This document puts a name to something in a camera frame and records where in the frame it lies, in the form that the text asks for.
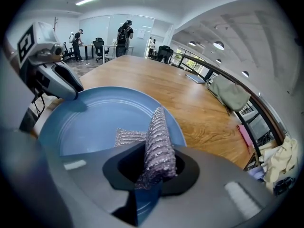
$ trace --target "wood grain tabletop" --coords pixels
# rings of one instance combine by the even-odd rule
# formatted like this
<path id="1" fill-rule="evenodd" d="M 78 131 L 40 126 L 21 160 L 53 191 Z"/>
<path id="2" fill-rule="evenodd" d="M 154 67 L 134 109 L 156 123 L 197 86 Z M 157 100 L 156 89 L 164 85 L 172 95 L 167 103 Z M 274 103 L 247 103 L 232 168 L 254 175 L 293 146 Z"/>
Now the wood grain tabletop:
<path id="1" fill-rule="evenodd" d="M 222 156 L 244 168 L 252 153 L 237 125 L 241 122 L 202 84 L 179 68 L 135 56 L 122 56 L 80 77 L 84 89 L 123 86 L 144 92 L 159 101 L 180 125 L 187 146 Z M 47 108 L 40 127 L 60 101 Z"/>

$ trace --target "black t-shirt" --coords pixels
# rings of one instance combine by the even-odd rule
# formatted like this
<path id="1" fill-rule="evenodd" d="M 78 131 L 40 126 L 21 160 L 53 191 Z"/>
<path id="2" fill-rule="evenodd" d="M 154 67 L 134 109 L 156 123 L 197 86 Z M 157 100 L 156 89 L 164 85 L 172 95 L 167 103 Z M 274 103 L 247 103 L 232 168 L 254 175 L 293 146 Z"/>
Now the black t-shirt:
<path id="1" fill-rule="evenodd" d="M 77 45 L 79 44 L 79 37 L 80 37 L 80 33 L 77 32 L 77 33 L 75 34 L 75 42 L 76 42 Z"/>
<path id="2" fill-rule="evenodd" d="M 126 31 L 127 31 L 127 37 L 130 37 L 130 34 L 133 33 L 133 29 L 132 29 L 132 28 L 129 28 L 129 30 L 128 30 L 128 28 L 127 28 Z"/>

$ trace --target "gray cloth bag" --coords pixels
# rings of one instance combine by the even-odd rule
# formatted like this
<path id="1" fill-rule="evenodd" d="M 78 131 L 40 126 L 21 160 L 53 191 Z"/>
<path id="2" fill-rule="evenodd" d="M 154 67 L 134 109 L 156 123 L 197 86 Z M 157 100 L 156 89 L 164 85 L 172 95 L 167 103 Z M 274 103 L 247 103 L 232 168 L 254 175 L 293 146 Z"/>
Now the gray cloth bag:
<path id="1" fill-rule="evenodd" d="M 218 75 L 209 85 L 207 80 L 207 89 L 230 110 L 239 112 L 250 99 L 250 94 L 240 85 L 226 79 L 223 75 Z"/>

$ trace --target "desk leg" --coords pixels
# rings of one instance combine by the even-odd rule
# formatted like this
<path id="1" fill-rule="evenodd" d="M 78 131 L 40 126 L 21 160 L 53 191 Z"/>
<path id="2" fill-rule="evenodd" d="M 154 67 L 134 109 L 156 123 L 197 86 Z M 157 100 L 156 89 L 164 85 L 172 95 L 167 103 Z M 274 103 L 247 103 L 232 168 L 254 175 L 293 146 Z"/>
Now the desk leg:
<path id="1" fill-rule="evenodd" d="M 87 60 L 87 47 L 85 47 L 85 59 Z"/>
<path id="2" fill-rule="evenodd" d="M 103 64 L 105 64 L 105 49 L 104 49 L 105 47 L 103 47 Z"/>

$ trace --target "office chair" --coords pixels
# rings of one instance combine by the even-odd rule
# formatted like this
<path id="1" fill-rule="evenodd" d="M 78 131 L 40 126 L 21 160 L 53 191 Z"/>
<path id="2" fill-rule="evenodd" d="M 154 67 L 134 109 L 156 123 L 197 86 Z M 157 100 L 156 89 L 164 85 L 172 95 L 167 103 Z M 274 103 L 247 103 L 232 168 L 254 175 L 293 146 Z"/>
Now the office chair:
<path id="1" fill-rule="evenodd" d="M 168 64 L 168 59 L 173 54 L 173 50 L 169 46 L 160 46 L 158 48 L 158 54 L 156 60 L 161 62 L 164 59 L 164 63 Z"/>
<path id="2" fill-rule="evenodd" d="M 74 51 L 73 51 L 73 48 L 70 48 L 69 52 L 67 51 L 67 43 L 66 42 L 64 42 L 63 45 L 65 46 L 65 53 L 62 56 L 62 58 L 63 58 L 63 61 L 66 62 L 66 61 L 72 59 L 72 56 L 74 55 Z"/>
<path id="3" fill-rule="evenodd" d="M 93 41 L 93 44 L 96 48 L 96 55 L 98 56 L 98 58 L 96 59 L 96 61 L 98 62 L 99 60 L 103 59 L 103 46 L 105 44 L 105 42 L 103 41 L 102 38 L 96 38 L 95 41 Z M 107 50 L 104 51 L 104 55 L 108 54 L 110 51 L 110 48 L 108 47 Z M 108 60 L 110 60 L 110 58 L 108 57 L 104 57 L 105 62 Z"/>

